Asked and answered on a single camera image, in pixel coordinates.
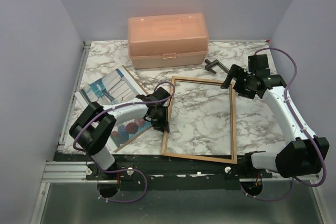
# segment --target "picture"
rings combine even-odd
[[[118,68],[97,81],[87,85],[75,95],[83,108],[90,102],[100,105],[116,105],[128,102],[138,94],[146,92],[134,80],[124,67]],[[116,152],[134,140],[151,126],[143,118],[137,118],[115,125],[107,146]]]

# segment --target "screw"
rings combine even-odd
[[[85,171],[86,175],[91,175],[92,174],[92,170],[90,168],[87,168]]]
[[[224,169],[225,173],[229,173],[231,171],[231,167],[229,166],[226,166],[225,169]]]
[[[133,170],[128,170],[128,171],[127,171],[127,174],[130,175],[130,176],[131,176],[133,173],[134,173]]]

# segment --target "wire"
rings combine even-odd
[[[245,194],[245,196],[247,196],[247,197],[249,197],[249,198],[252,198],[252,199],[256,199],[256,200],[260,200],[260,201],[268,201],[268,202],[271,202],[271,201],[280,201],[280,200],[283,200],[283,199],[287,198],[287,197],[292,193],[293,188],[294,188],[294,178],[292,178],[292,183],[291,183],[291,185],[290,185],[290,189],[289,189],[289,191],[288,191],[285,195],[283,195],[283,196],[281,196],[281,197],[279,197],[279,198],[276,198],[276,199],[266,199],[266,198],[259,198],[259,197],[257,198],[256,196],[252,196],[251,194],[248,194],[248,193],[244,190],[244,188],[243,188],[242,185],[240,185],[240,188],[241,188],[241,190],[243,191],[243,193]]]
[[[172,84],[172,83],[169,82],[169,81],[163,81],[163,82],[160,82],[160,83],[155,87],[154,91],[156,91],[157,88],[158,88],[159,86],[161,86],[162,84],[169,84],[170,86],[172,86],[172,88],[173,88],[173,92],[171,93],[171,95],[170,95],[169,97],[167,97],[167,98],[165,98],[165,99],[162,99],[162,100],[151,101],[151,102],[135,102],[135,103],[133,103],[133,102],[129,102],[129,103],[124,103],[124,104],[115,106],[114,108],[112,107],[112,108],[109,108],[109,109],[107,109],[107,110],[104,110],[104,111],[100,112],[100,113],[97,114],[93,119],[91,119],[91,121],[88,122],[88,123],[84,126],[84,128],[78,133],[78,135],[76,136],[76,138],[75,138],[75,140],[74,140],[74,143],[72,144],[72,147],[73,147],[75,150],[77,150],[77,151],[85,152],[84,149],[82,149],[82,148],[78,148],[78,147],[76,146],[76,144],[77,144],[79,138],[82,136],[82,134],[84,133],[84,131],[86,131],[87,128],[88,128],[93,122],[95,122],[95,121],[96,121],[99,117],[101,117],[102,115],[104,115],[104,114],[106,114],[106,113],[108,113],[108,112],[110,112],[110,111],[112,111],[112,110],[120,109],[120,108],[123,108],[123,107],[126,107],[126,106],[134,106],[134,105],[138,105],[138,104],[156,104],[156,103],[161,103],[161,102],[165,102],[165,101],[167,101],[168,99],[170,99],[171,97],[173,97],[173,95],[175,94],[175,85]]]
[[[109,111],[111,110],[115,110],[115,109],[119,109],[119,108],[123,108],[123,107],[126,107],[126,106],[134,106],[134,105],[138,105],[138,104],[156,104],[156,103],[161,103],[161,102],[165,102],[167,101],[168,99],[171,99],[173,97],[173,95],[175,95],[175,85],[169,81],[163,81],[163,82],[160,82],[154,89],[154,91],[157,90],[157,88],[159,86],[161,86],[162,84],[169,84],[172,88],[173,88],[173,92],[170,94],[170,96],[168,96],[167,98],[165,99],[162,99],[162,100],[158,100],[158,101],[151,101],[151,102],[129,102],[129,103],[125,103],[125,104],[121,104],[119,106],[115,106],[114,108],[110,108],[110,109],[107,109],[107,110],[104,110],[102,112],[100,112],[99,114],[97,114],[90,122],[88,122],[84,127],[83,129],[78,133],[78,135],[76,136],[75,140],[74,140],[74,143],[72,144],[73,148],[75,150],[78,150],[78,151],[82,151],[82,152],[85,152],[84,149],[81,149],[81,148],[78,148],[76,146],[79,138],[82,136],[83,132],[93,123],[95,122],[99,117],[101,117],[102,115],[108,113]],[[101,168],[96,162],[95,162],[97,168],[99,170],[101,170],[102,172],[104,173],[108,173],[108,174],[111,174],[111,173],[119,173],[119,172],[126,172],[126,171],[135,171],[137,173],[140,173],[140,175],[143,177],[144,179],[144,182],[145,182],[145,188],[142,192],[142,194],[135,198],[135,199],[131,199],[131,200],[117,200],[117,199],[111,199],[111,198],[104,198],[100,195],[100,188],[98,188],[98,194],[99,194],[99,198],[103,198],[107,201],[110,201],[110,202],[117,202],[117,203],[132,203],[132,202],[135,202],[135,201],[138,201],[139,199],[141,199],[145,194],[146,194],[146,191],[147,191],[147,186],[148,186],[148,182],[147,182],[147,179],[146,179],[146,176],[140,171],[140,170],[137,170],[137,169],[121,169],[121,170],[104,170],[103,168]]]
[[[254,184],[255,184],[256,186],[258,186],[258,185],[262,185],[262,184],[263,184],[262,176],[260,175],[260,173],[258,173],[257,179],[256,179],[256,181],[254,182]]]
[[[321,165],[322,165],[322,169],[323,169],[323,174],[322,174],[322,178],[321,180],[316,183],[316,184],[310,184],[310,183],[307,183],[307,182],[304,182],[303,180],[300,180],[299,178],[297,177],[294,177],[294,179],[296,179],[298,182],[306,185],[306,186],[310,186],[310,187],[318,187],[318,186],[321,186],[324,182],[325,182],[325,179],[327,177],[327,168],[326,168],[326,163],[324,162],[324,159],[323,159],[323,156],[322,156],[322,153],[320,151],[320,149],[318,148],[317,144],[315,143],[313,137],[308,133],[308,131],[306,130],[306,127],[304,127],[304,125],[301,123],[298,115],[296,114],[295,110],[293,109],[292,105],[290,104],[290,101],[288,100],[288,89],[289,87],[291,86],[291,84],[293,83],[297,73],[298,73],[298,67],[294,61],[294,59],[288,54],[286,53],[285,51],[281,50],[281,49],[278,49],[278,48],[262,48],[262,49],[259,49],[255,52],[255,55],[260,52],[260,51],[263,51],[263,50],[275,50],[275,51],[279,51],[279,52],[282,52],[284,55],[286,55],[290,61],[293,63],[293,66],[294,66],[294,75],[293,77],[290,79],[288,85],[285,87],[285,91],[284,91],[284,97],[285,97],[285,101],[286,101],[286,104],[291,112],[291,114],[293,115],[293,117],[295,118],[295,121],[297,121],[298,125],[300,126],[302,132],[304,132],[304,134],[308,137],[308,139],[310,140],[311,144],[314,146],[314,149],[315,151],[317,152],[317,155],[320,159],[320,162],[321,162]]]
[[[110,202],[116,202],[116,203],[133,203],[133,202],[136,202],[138,201],[139,199],[141,199],[147,192],[147,186],[148,186],[148,183],[147,183],[147,179],[146,179],[146,176],[140,171],[140,170],[137,170],[137,169],[121,169],[121,170],[104,170],[103,168],[101,168],[98,164],[96,164],[96,166],[98,167],[98,169],[100,169],[102,172],[104,173],[120,173],[120,172],[127,172],[127,171],[134,171],[134,172],[137,172],[137,173],[140,173],[140,175],[143,177],[144,181],[145,181],[145,188],[143,190],[143,192],[141,193],[141,195],[135,199],[130,199],[130,200],[118,200],[118,199],[111,199],[111,198],[104,198],[101,196],[100,194],[100,187],[98,187],[98,194],[99,194],[99,198],[102,198],[104,200],[107,200],[107,201],[110,201]]]

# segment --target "box lid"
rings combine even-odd
[[[202,14],[165,15],[129,19],[132,56],[184,54],[206,51],[209,35]]]

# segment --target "metal floor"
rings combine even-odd
[[[263,197],[286,193],[289,181],[264,182]],[[130,193],[130,198],[140,192]],[[42,223],[323,223],[311,188],[295,184],[279,202],[262,202],[241,191],[149,191],[132,204],[98,200],[95,184],[51,184]]]

